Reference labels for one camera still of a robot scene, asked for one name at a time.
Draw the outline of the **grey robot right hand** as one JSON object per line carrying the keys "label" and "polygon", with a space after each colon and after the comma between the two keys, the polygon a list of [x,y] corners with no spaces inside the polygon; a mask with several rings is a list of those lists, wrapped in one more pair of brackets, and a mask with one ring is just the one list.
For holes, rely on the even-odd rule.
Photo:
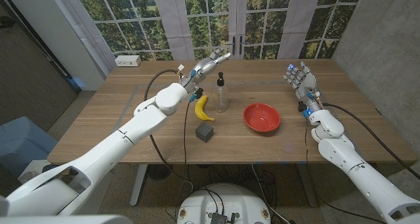
{"label": "grey robot right hand", "polygon": [[295,90],[295,95],[298,98],[298,111],[302,112],[304,117],[307,118],[323,108],[316,78],[303,61],[301,67],[290,64],[283,78]]}

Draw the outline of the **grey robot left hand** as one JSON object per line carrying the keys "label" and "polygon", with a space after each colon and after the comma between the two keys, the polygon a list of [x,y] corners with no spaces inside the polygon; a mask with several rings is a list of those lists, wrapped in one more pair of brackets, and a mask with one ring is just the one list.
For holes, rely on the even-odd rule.
{"label": "grey robot left hand", "polygon": [[191,70],[184,76],[180,84],[184,87],[188,94],[196,90],[197,84],[201,83],[207,75],[211,74],[220,64],[231,57],[231,53],[222,53],[222,49],[216,49],[208,57],[200,60]]}

